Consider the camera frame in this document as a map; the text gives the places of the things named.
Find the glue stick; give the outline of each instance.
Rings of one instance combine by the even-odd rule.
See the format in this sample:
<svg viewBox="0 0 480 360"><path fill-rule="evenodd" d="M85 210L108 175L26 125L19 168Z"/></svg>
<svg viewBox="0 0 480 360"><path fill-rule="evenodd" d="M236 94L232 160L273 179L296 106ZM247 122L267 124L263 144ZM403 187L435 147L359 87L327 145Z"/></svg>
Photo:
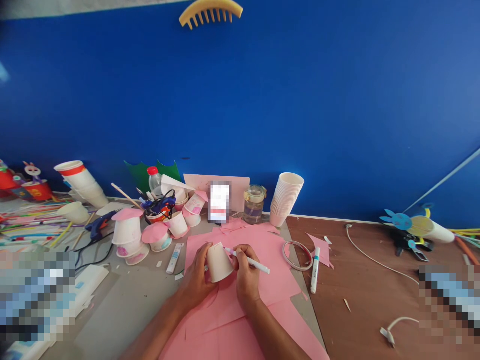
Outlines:
<svg viewBox="0 0 480 360"><path fill-rule="evenodd" d="M175 267L177 266L177 261L179 260L180 252L182 251L182 247L184 245L178 243L175 245L175 250L173 251L173 255L171 256L170 263L168 264L168 268L166 269L167 274L173 274L175 271Z"/></svg>

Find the green paper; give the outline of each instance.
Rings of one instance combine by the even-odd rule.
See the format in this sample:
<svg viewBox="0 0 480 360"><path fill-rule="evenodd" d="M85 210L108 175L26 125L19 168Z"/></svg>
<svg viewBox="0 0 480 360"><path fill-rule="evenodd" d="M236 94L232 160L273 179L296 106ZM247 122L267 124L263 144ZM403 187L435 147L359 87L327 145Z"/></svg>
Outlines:
<svg viewBox="0 0 480 360"><path fill-rule="evenodd" d="M147 169L150 167L145 165L143 162L137 165L131 165L128 162L124 161L128 171L133 176L136 187L139 188L143 193L147 193L150 191L149 186L149 178L150 175L147 172ZM180 177L179 167L177 166L177 162L174 161L172 166L165 166L160 161L157 160L156 168L158 169L158 173L160 175L167 175L172 179L178 180L179 182L182 181Z"/></svg>

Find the red bottle cap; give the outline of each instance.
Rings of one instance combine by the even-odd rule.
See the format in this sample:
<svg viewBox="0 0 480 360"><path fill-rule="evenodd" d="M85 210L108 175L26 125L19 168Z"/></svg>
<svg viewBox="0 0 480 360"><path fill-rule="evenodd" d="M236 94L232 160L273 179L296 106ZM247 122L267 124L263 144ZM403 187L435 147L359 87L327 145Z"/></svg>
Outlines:
<svg viewBox="0 0 480 360"><path fill-rule="evenodd" d="M146 170L146 172L148 175L155 175L159 173L159 169L156 166L151 166Z"/></svg>

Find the yellow comb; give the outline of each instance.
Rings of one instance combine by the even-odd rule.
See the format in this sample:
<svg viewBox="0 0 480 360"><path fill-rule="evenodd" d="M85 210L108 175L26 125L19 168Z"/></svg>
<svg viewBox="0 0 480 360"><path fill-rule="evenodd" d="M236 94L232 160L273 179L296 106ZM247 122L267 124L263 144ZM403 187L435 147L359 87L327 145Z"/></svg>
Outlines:
<svg viewBox="0 0 480 360"><path fill-rule="evenodd" d="M230 22L232 22L232 14L235 14L240 19L244 8L232 0L197 0L189 7L187 7L183 14L180 16L180 24L182 27L188 24L190 30L193 30L194 28L190 21L191 19L193 19L193 22L198 28L199 23L197 21L197 15L200 19L201 24L204 24L204 18L202 17L202 13L205 15L206 22L210 23L208 11L210 11L211 20L213 22L215 22L215 11L218 17L218 22L220 23L222 21L220 18L220 10L223 11L223 21L227 21L228 13L230 17Z"/></svg>

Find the plastic bottle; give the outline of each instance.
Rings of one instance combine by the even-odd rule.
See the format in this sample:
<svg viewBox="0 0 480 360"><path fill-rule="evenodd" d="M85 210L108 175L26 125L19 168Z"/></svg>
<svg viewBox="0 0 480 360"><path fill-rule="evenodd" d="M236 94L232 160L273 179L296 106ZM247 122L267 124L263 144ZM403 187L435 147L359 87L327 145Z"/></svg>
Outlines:
<svg viewBox="0 0 480 360"><path fill-rule="evenodd" d="M162 177L159 174L159 169L156 166L149 167L146 172L150 175L148 179L148 185L150 186L150 191L157 198L161 198L162 195Z"/></svg>

